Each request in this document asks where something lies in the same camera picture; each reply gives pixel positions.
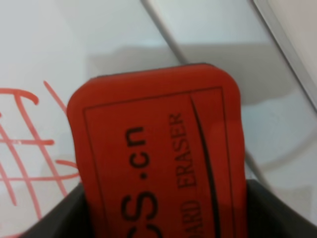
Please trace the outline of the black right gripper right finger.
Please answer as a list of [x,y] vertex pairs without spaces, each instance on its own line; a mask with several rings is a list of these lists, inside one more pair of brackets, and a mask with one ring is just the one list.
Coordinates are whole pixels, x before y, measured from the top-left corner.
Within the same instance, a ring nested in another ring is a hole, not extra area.
[[247,180],[250,238],[315,238],[316,225],[292,210],[255,179]]

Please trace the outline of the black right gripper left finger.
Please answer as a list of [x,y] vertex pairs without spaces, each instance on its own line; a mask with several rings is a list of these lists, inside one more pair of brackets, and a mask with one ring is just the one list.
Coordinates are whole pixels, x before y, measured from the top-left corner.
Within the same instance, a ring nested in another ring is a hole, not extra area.
[[22,235],[23,238],[91,238],[92,225],[79,183],[57,206]]

